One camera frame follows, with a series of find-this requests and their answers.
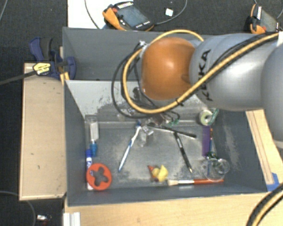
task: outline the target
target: red plastic part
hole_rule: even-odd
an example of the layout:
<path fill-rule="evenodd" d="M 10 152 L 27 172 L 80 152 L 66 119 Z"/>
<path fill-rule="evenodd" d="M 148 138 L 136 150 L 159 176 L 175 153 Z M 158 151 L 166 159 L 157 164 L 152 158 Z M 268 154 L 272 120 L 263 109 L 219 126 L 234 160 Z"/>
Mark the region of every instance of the red plastic part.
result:
<path fill-rule="evenodd" d="M 99 171 L 100 168 L 104 169 L 103 175 L 107 177 L 108 182 L 101 181 L 100 185 L 96 186 L 95 185 L 95 177 L 92 176 L 90 174 L 90 172 L 91 171 Z M 110 186 L 110 184 L 112 182 L 112 176 L 111 176 L 111 172 L 110 172 L 109 168 L 106 165 L 104 165 L 102 163 L 95 163 L 95 164 L 92 164 L 88 168 L 88 170 L 86 172 L 86 180 L 90 184 L 90 186 L 92 186 L 95 190 L 102 191 L 102 190 L 107 189 Z"/>

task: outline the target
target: blue tape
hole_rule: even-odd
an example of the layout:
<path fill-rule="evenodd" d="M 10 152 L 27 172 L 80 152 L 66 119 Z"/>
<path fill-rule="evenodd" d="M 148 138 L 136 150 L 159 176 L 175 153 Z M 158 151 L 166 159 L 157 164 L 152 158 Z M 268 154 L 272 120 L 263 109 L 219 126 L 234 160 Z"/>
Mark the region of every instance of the blue tape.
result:
<path fill-rule="evenodd" d="M 275 189 L 280 185 L 277 174 L 275 174 L 275 173 L 272 172 L 272 175 L 273 175 L 274 183 L 273 183 L 273 184 L 267 184 L 267 185 L 266 185 L 267 190 L 268 190 L 269 192 L 275 190 Z"/>

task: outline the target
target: black floor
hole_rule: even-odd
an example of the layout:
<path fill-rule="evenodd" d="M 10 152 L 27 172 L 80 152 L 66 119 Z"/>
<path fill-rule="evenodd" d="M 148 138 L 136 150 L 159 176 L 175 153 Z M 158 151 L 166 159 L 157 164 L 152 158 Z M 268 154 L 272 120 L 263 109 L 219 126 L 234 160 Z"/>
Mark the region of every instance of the black floor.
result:
<path fill-rule="evenodd" d="M 134 0 L 154 22 L 167 19 L 165 8 L 178 13 L 184 0 Z M 281 0 L 257 0 L 273 16 L 282 8 Z M 0 0 L 0 13 L 5 0 Z M 253 0 L 188 0 L 186 10 L 155 31 L 185 28 L 200 34 L 243 32 Z M 283 14 L 279 18 L 283 28 Z M 36 37 L 52 37 L 53 48 L 62 45 L 63 26 L 67 26 L 67 0 L 9 0 L 0 23 L 0 80 L 20 75 L 23 63 L 32 60 L 28 42 Z M 21 81 L 0 86 L 0 190 L 18 192 Z M 62 200 L 33 201 L 36 214 L 51 214 L 49 225 L 60 225 Z M 0 225 L 31 225 L 27 204 L 16 197 L 0 195 Z"/>

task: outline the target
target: white sticker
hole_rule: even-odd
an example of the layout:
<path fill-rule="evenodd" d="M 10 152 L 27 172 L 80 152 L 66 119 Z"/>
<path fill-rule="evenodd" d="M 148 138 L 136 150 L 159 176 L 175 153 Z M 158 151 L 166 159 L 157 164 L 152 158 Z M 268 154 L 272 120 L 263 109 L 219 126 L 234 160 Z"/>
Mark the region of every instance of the white sticker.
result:
<path fill-rule="evenodd" d="M 173 10 L 167 8 L 166 9 L 166 15 L 169 16 L 169 17 L 172 17 L 173 16 Z"/>

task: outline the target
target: electronic device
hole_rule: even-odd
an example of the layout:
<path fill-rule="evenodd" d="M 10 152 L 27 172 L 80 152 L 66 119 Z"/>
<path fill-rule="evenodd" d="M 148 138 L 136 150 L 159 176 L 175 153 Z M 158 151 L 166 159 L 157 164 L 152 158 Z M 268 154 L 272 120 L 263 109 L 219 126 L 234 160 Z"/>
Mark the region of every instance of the electronic device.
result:
<path fill-rule="evenodd" d="M 246 20 L 246 30 L 254 34 L 277 32 L 279 24 L 259 4 L 254 4 Z"/>
<path fill-rule="evenodd" d="M 105 23 L 118 30 L 149 31 L 154 27 L 151 22 L 133 3 L 133 1 L 110 4 L 103 11 Z"/>

